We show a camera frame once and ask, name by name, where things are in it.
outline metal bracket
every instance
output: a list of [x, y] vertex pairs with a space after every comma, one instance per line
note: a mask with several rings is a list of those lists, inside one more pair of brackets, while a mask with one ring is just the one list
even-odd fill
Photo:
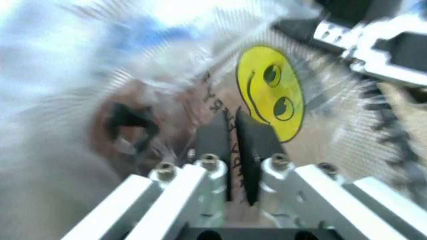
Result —
[[276, 183], [288, 215], [303, 227], [333, 226], [345, 239], [405, 239], [315, 165], [295, 168]]
[[150, 179], [130, 175], [62, 240], [121, 239], [160, 193], [158, 185]]
[[376, 48], [379, 40], [390, 41], [403, 33], [427, 35], [427, 22], [415, 15], [358, 24], [349, 29], [323, 20], [313, 38], [343, 49], [341, 57], [352, 62], [355, 72], [407, 86], [427, 87], [427, 73], [391, 63], [389, 52]]

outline clear plastic wrap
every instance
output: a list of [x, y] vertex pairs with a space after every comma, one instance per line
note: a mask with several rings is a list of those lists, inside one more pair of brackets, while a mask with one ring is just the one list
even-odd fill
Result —
[[[248, 58], [254, 68], [268, 67], [265, 53], [278, 59], [283, 76], [273, 86], [294, 79], [279, 93], [300, 118], [288, 121], [293, 116], [284, 111], [278, 116], [284, 125], [272, 121], [276, 115], [257, 120], [273, 125], [296, 165], [331, 162], [349, 180], [375, 176], [393, 187], [405, 181], [387, 164], [399, 150], [379, 141], [389, 132], [373, 130], [381, 119], [360, 98], [371, 83], [334, 56], [270, 29], [279, 18], [318, 14], [299, 1], [56, 0], [30, 2], [18, 13], [0, 32], [0, 55], [9, 56], [0, 72], [8, 87], [0, 91], [0, 225], [10, 226], [0, 239], [60, 238], [123, 176], [147, 174], [160, 161], [186, 163], [197, 127], [222, 111], [236, 149], [236, 110], [256, 118], [239, 77], [245, 54], [259, 55]], [[27, 26], [28, 19], [39, 27]], [[258, 100], [278, 97], [261, 83]], [[152, 107], [160, 128], [135, 162], [106, 137], [114, 102]], [[121, 134], [132, 142], [141, 131]], [[253, 221], [257, 211], [245, 203], [238, 151], [231, 159], [233, 225]]]
[[[189, 101], [186, 96], [193, 92], [191, 87], [201, 84], [196, 82], [198, 71], [186, 75], [192, 76], [189, 78], [179, 74], [203, 69], [199, 58], [210, 63], [215, 54], [222, 55], [246, 33], [266, 28], [288, 13], [288, 4], [279, 1], [247, 1], [238, 9], [228, 6], [223, 10], [213, 2], [206, 20], [197, 13], [199, 8], [186, 20], [191, 23], [197, 18], [195, 24], [202, 28], [195, 28], [190, 23], [173, 26], [174, 21], [161, 25], [159, 19], [172, 16], [171, 9], [168, 13], [159, 8], [167, 2], [144, 1], [147, 6], [135, 8], [136, 13], [123, 5], [117, 10], [111, 3], [127, 5], [130, 1], [78, 5], [74, 1], [22, 0], [1, 19], [0, 224], [7, 226], [0, 232], [1, 239], [60, 238], [123, 175], [134, 172], [132, 165], [122, 164], [120, 154], [105, 138], [103, 120], [113, 101], [133, 107], [152, 105], [158, 121], [164, 122], [147, 153], [152, 157], [141, 159], [140, 164], [179, 159], [185, 146], [173, 140], [190, 135], [178, 137], [189, 123], [188, 118], [179, 120], [186, 107], [178, 100]], [[110, 14], [99, 10], [103, 4], [110, 6], [104, 7]], [[155, 6], [160, 15], [150, 19]], [[187, 9], [181, 5], [172, 10]], [[238, 24], [240, 18], [247, 22]], [[120, 28], [131, 31], [119, 36]], [[145, 36], [147, 30], [158, 38], [140, 41], [139, 34]], [[197, 35], [204, 31], [223, 35]], [[222, 41], [216, 45], [215, 39]], [[146, 76], [139, 63], [147, 64], [142, 65]], [[184, 69], [185, 64], [200, 68]], [[129, 134], [138, 136], [133, 130]]]

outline bolt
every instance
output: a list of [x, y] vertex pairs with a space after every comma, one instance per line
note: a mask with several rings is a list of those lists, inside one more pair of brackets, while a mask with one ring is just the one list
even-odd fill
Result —
[[162, 181], [169, 181], [175, 177], [175, 166], [169, 162], [159, 163], [155, 169], [157, 170], [157, 177]]
[[220, 158], [212, 153], [203, 154], [201, 156], [201, 166], [209, 172], [213, 172], [217, 169], [218, 161]]
[[274, 153], [271, 156], [271, 165], [277, 171], [286, 170], [290, 162], [288, 156], [284, 153]]
[[338, 173], [338, 167], [329, 162], [321, 162], [317, 164], [317, 167], [322, 170], [326, 175], [335, 179]]

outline machine part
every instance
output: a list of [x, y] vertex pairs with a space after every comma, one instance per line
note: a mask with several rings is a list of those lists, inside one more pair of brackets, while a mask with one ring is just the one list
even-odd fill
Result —
[[240, 149], [243, 186], [248, 203], [253, 205], [258, 200], [261, 162], [273, 154], [285, 154], [285, 152], [272, 126], [255, 121], [240, 109], [236, 113], [235, 126]]
[[[261, 163], [262, 175], [259, 183], [259, 209], [260, 221], [262, 225], [277, 228], [292, 228], [295, 227], [293, 222], [293, 211], [287, 209], [284, 200], [276, 191], [279, 188], [278, 183], [284, 181], [289, 172], [295, 168], [295, 165], [289, 161], [282, 153], [275, 153], [270, 158], [267, 158]], [[281, 168], [274, 167], [275, 162], [286, 162], [286, 168], [281, 164]]]
[[169, 162], [161, 162], [156, 168], [157, 177], [162, 181], [170, 181], [175, 177], [175, 166]]
[[333, 226], [344, 239], [405, 239], [315, 165], [294, 169], [276, 183], [283, 204], [308, 227]]
[[111, 109], [110, 117], [106, 120], [105, 129], [111, 140], [116, 143], [120, 136], [120, 127], [143, 127], [144, 133], [135, 143], [132, 153], [139, 154], [144, 151], [150, 141], [159, 133], [159, 126], [154, 122], [150, 107], [135, 110], [122, 103], [115, 103]]
[[355, 72], [411, 87], [427, 86], [427, 22], [415, 15], [400, 15], [368, 25], [346, 28], [321, 21], [314, 39], [344, 50]]
[[62, 239], [123, 238], [160, 193], [151, 180], [130, 175]]
[[[229, 125], [227, 114], [220, 112], [208, 123], [197, 128], [195, 135], [194, 160], [203, 159], [203, 155], [210, 153], [216, 155], [225, 163], [228, 169], [231, 168], [231, 150]], [[232, 200], [231, 171], [227, 171], [227, 201]]]
[[342, 240], [334, 230], [297, 228], [193, 228], [186, 227], [176, 240]]
[[207, 153], [194, 165], [207, 169], [209, 176], [209, 195], [206, 196], [204, 203], [206, 208], [201, 214], [209, 218], [224, 217], [228, 171], [226, 164], [219, 160], [218, 156]]
[[196, 227], [209, 189], [207, 171], [186, 164], [126, 239], [175, 239], [185, 225]]
[[343, 187], [408, 239], [427, 239], [427, 213], [384, 183], [366, 177]]
[[206, 153], [201, 156], [200, 164], [208, 172], [215, 172], [218, 167], [220, 158], [212, 153]]
[[181, 173], [181, 168], [170, 162], [161, 162], [148, 174], [148, 178], [157, 182], [162, 191]]
[[335, 164], [320, 162], [316, 166], [338, 184], [342, 185], [345, 182], [344, 177], [339, 174], [338, 167]]
[[[344, 51], [346, 51], [346, 48], [350, 45], [355, 46], [356, 44], [359, 44], [359, 35], [366, 29], [363, 28], [363, 25], [356, 25], [353, 29], [350, 29], [329, 21], [321, 21], [317, 18], [307, 20], [283, 20], [280, 21], [275, 28], [286, 35], [296, 38], [302, 43], [336, 55], [342, 55], [344, 58], [352, 56], [353, 53], [351, 50], [348, 50], [347, 52]], [[333, 30], [333, 33], [326, 33], [329, 30]], [[363, 61], [359, 61], [357, 59], [354, 60], [353, 63], [359, 65], [364, 64]], [[383, 131], [389, 132], [389, 134], [385, 134], [387, 136], [382, 136], [382, 139], [379, 139], [378, 143], [392, 143], [398, 149], [398, 156], [393, 157], [393, 159], [384, 159], [385, 163], [399, 172], [401, 172], [400, 170], [403, 170], [407, 180], [405, 182], [401, 182], [400, 185], [406, 186], [407, 190], [411, 194], [411, 198], [417, 204], [425, 208], [427, 201], [423, 191], [425, 192], [427, 184], [426, 177], [418, 165], [420, 157], [410, 147], [408, 133], [393, 113], [392, 107], [384, 97], [382, 91], [378, 88], [377, 83], [378, 79], [376, 78], [362, 76], [362, 80], [357, 84], [361, 92], [359, 94], [359, 98], [362, 101], [365, 101], [364, 110], [375, 111], [378, 115], [379, 123], [372, 125], [371, 129], [378, 133], [382, 133]]]
[[316, 164], [316, 166], [322, 170], [326, 175], [328, 175], [329, 177], [331, 177], [332, 179], [335, 179], [335, 177], [338, 174], [338, 167], [335, 166], [332, 163], [329, 162], [321, 162]]
[[271, 166], [277, 171], [284, 171], [288, 169], [289, 157], [284, 153], [275, 153], [271, 156]]

